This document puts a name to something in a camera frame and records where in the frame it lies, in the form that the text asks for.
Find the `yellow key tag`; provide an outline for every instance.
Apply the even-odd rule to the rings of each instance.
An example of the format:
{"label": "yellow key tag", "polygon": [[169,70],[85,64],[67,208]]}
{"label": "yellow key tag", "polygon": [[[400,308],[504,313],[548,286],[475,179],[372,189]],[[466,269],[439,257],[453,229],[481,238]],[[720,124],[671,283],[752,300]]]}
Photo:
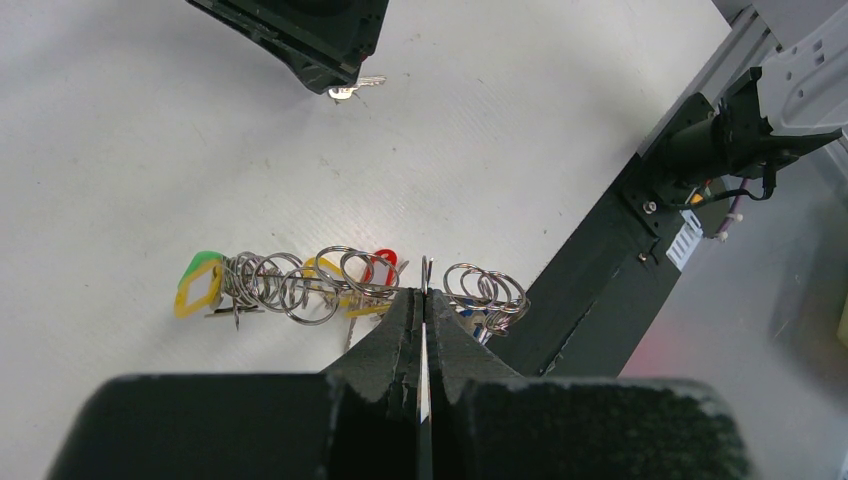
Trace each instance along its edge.
{"label": "yellow key tag", "polygon": [[224,256],[217,252],[200,252],[194,256],[177,287],[174,300],[177,318],[186,318],[204,307],[220,304],[223,265]]}

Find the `silver key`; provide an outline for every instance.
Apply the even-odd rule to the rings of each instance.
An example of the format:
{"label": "silver key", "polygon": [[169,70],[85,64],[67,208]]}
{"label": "silver key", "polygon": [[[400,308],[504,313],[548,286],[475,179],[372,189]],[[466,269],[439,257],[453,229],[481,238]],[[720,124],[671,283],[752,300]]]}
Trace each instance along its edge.
{"label": "silver key", "polygon": [[383,75],[377,75],[376,77],[361,77],[356,82],[356,85],[352,87],[331,88],[327,93],[333,100],[347,100],[353,96],[353,92],[362,87],[376,87],[384,83],[386,83],[386,77]]}

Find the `purple wire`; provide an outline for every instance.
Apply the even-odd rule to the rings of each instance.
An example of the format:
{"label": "purple wire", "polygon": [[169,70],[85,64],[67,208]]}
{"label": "purple wire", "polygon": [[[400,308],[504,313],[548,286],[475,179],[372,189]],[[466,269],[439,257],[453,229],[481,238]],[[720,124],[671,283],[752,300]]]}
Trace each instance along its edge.
{"label": "purple wire", "polygon": [[[741,190],[747,190],[748,184],[751,183],[751,180],[745,178],[742,180],[742,183],[739,185]],[[733,203],[730,204],[730,210],[727,212],[728,215],[733,215],[739,210],[739,205],[742,203],[742,197],[736,197],[733,199]],[[733,219],[724,218],[724,221],[721,222],[721,226],[718,228],[718,234],[722,234],[730,229],[730,226],[733,225]]]}

